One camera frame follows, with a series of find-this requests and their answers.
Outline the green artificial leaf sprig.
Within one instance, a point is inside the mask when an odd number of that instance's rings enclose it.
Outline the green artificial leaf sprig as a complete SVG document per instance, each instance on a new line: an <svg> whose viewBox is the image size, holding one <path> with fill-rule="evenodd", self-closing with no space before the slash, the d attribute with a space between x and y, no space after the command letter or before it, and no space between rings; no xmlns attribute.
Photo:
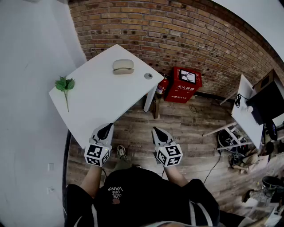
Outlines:
<svg viewBox="0 0 284 227"><path fill-rule="evenodd" d="M75 80L73 78L66 79L66 77L59 77L59 80L55 80L55 88L63 92L67 111L69 112L69 105L68 105L68 91L72 90L75 86Z"/></svg>

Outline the person's right forearm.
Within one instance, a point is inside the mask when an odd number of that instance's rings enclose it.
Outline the person's right forearm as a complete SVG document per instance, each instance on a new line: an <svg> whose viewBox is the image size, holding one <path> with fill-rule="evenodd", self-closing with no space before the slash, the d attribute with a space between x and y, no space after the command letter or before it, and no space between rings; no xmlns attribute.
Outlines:
<svg viewBox="0 0 284 227"><path fill-rule="evenodd" d="M179 172L176 165L164 168L168 181L184 187L188 184L188 180Z"/></svg>

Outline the person's left forearm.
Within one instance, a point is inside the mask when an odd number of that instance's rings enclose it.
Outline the person's left forearm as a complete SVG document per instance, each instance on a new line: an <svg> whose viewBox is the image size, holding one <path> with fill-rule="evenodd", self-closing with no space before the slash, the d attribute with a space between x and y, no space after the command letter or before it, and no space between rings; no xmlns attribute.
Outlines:
<svg viewBox="0 0 284 227"><path fill-rule="evenodd" d="M99 191L101 175L102 167L92 165L80 185L80 187L92 198L95 198Z"/></svg>

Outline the brown cardboard box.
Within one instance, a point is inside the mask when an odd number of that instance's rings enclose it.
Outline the brown cardboard box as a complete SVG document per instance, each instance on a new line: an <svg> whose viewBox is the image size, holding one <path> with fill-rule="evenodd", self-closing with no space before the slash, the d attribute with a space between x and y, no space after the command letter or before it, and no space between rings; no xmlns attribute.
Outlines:
<svg viewBox="0 0 284 227"><path fill-rule="evenodd" d="M271 70L265 77L263 77L254 87L253 89L256 92L260 92L262 89L264 89L266 86L268 86L270 83L274 81L274 70Z"/></svg>

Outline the black monitor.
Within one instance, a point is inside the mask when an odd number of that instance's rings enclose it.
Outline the black monitor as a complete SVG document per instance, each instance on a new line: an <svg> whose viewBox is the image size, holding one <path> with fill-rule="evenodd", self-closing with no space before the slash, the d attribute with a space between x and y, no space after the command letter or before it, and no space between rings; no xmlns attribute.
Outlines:
<svg viewBox="0 0 284 227"><path fill-rule="evenodd" d="M284 86L272 82L247 100L246 104L253 108L252 115L258 125L268 123L284 113Z"/></svg>

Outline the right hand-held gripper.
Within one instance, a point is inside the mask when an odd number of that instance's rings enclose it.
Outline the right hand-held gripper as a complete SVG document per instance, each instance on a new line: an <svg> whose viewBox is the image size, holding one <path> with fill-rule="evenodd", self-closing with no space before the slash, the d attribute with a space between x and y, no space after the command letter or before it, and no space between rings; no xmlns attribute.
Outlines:
<svg viewBox="0 0 284 227"><path fill-rule="evenodd" d="M152 139L156 152L156 160L164 167L178 165L183 157L179 144L173 142L172 135L162 128L153 127Z"/></svg>

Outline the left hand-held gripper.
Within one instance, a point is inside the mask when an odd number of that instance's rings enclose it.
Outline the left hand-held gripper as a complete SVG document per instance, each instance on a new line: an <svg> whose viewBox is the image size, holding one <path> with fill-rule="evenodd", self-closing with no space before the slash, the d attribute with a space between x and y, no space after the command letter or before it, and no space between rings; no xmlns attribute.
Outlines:
<svg viewBox="0 0 284 227"><path fill-rule="evenodd" d="M113 123L106 123L94 129L89 144L85 147L84 157L87 164L102 167L106 163L112 150L113 133Z"/></svg>

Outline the brown wooden plank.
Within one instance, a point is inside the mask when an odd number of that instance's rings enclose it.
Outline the brown wooden plank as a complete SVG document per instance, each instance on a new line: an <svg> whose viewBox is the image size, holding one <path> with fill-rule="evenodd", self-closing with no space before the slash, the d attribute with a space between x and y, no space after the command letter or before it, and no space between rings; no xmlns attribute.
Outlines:
<svg viewBox="0 0 284 227"><path fill-rule="evenodd" d="M154 119L157 119L159 116L159 105L160 105L160 98L155 94L154 95Z"/></svg>

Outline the black round wheel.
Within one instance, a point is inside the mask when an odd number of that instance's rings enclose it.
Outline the black round wheel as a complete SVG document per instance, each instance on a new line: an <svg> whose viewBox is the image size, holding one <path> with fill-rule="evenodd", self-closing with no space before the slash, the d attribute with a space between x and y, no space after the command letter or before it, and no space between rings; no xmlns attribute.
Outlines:
<svg viewBox="0 0 284 227"><path fill-rule="evenodd" d="M226 130L221 130L217 136L218 141L218 148L220 147L226 147L226 146L232 146L237 145L238 143L229 135L229 133ZM244 153L244 150L247 148L247 145L233 147L233 148L227 148L226 151L229 151L231 153Z"/></svg>

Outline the beige glasses case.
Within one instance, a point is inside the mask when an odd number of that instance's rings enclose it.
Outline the beige glasses case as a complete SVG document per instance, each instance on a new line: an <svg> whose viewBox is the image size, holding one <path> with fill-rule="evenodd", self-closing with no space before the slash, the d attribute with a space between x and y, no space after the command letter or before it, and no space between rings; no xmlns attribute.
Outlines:
<svg viewBox="0 0 284 227"><path fill-rule="evenodd" d="M120 59L113 62L113 74L132 74L134 72L134 62L130 59Z"/></svg>

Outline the red fire extinguisher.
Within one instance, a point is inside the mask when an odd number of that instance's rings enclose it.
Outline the red fire extinguisher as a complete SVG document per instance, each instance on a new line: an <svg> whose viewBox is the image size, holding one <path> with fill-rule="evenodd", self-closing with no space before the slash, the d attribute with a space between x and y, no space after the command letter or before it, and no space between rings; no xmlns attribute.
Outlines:
<svg viewBox="0 0 284 227"><path fill-rule="evenodd" d="M164 94L168 85L169 85L169 80L168 80L168 75L161 73L161 75L163 76L163 80L159 82L157 88L156 88L156 93L157 94Z"/></svg>

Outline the small white side table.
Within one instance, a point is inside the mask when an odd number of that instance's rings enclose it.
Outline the small white side table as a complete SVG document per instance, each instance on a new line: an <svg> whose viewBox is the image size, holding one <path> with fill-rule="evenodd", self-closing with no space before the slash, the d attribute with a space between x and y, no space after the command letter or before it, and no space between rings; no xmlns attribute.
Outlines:
<svg viewBox="0 0 284 227"><path fill-rule="evenodd" d="M249 137L250 141L258 149L260 147L260 142L262 138L263 125L259 125L256 122L252 113L247 115L241 114L241 107L247 106L246 101L250 99L252 92L252 84L244 75L241 75L236 98L238 104L234 104L231 115L233 119L238 123L238 125L242 128L242 130L245 132L245 134Z"/></svg>

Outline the person's black t-shirt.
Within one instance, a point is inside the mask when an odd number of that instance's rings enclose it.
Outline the person's black t-shirt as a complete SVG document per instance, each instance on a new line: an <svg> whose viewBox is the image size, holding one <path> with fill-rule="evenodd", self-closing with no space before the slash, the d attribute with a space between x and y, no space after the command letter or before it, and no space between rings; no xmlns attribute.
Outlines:
<svg viewBox="0 0 284 227"><path fill-rule="evenodd" d="M179 186L137 167L112 172L95 196L70 184L64 227L213 226L220 208L199 179Z"/></svg>

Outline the white table leg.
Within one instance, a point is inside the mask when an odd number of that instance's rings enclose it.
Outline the white table leg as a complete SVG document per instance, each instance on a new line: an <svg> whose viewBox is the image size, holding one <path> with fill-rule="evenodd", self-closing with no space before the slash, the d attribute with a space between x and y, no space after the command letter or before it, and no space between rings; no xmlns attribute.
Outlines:
<svg viewBox="0 0 284 227"><path fill-rule="evenodd" d="M158 85L155 85L148 93L147 93L147 98L146 98L146 101L145 101L145 104L144 104L144 108L143 108L143 111L145 113L148 112L149 108L150 108L150 105L152 103L152 100L153 100L153 97L156 93L156 89L157 89L157 86Z"/></svg>

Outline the red fire equipment box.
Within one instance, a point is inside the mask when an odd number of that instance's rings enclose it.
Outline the red fire equipment box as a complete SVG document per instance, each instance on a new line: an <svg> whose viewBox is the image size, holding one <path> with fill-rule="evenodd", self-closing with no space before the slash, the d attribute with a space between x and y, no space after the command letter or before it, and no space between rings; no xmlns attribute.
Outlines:
<svg viewBox="0 0 284 227"><path fill-rule="evenodd" d="M202 87L200 72L173 67L164 100L166 102L187 103L200 87Z"/></svg>

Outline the person's olive trouser leg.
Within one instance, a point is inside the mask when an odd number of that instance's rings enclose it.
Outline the person's olive trouser leg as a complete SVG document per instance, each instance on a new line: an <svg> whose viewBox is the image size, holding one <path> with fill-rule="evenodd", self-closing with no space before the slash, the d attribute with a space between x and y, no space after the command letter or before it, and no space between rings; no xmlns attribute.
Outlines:
<svg viewBox="0 0 284 227"><path fill-rule="evenodd" d="M131 166L132 166L132 164L127 159L127 157L125 155L122 155L120 157L119 161L117 162L117 164L115 165L115 168L112 170L112 172L118 171L118 170L129 169L129 168L131 168Z"/></svg>

